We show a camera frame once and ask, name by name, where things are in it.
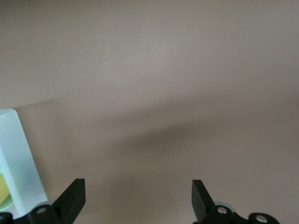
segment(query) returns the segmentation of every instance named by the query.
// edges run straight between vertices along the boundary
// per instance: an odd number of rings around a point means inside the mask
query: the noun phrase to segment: screw
[[[266,217],[265,217],[265,216],[262,216],[262,215],[258,215],[258,216],[256,216],[256,219],[257,219],[257,221],[259,221],[259,222],[261,222],[261,223],[266,223],[266,222],[268,222],[268,220],[266,219]]]
[[[44,213],[47,209],[46,208],[40,208],[39,210],[36,211],[37,214]]]
[[[221,214],[226,214],[226,213],[228,212],[228,211],[226,211],[226,209],[223,208],[223,207],[219,207],[217,210],[218,210],[218,212],[221,213]]]

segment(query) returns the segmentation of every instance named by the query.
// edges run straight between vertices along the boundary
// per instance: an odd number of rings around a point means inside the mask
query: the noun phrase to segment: beige wall
[[[76,223],[191,224],[191,181],[299,220],[298,1],[2,1],[0,109]]]

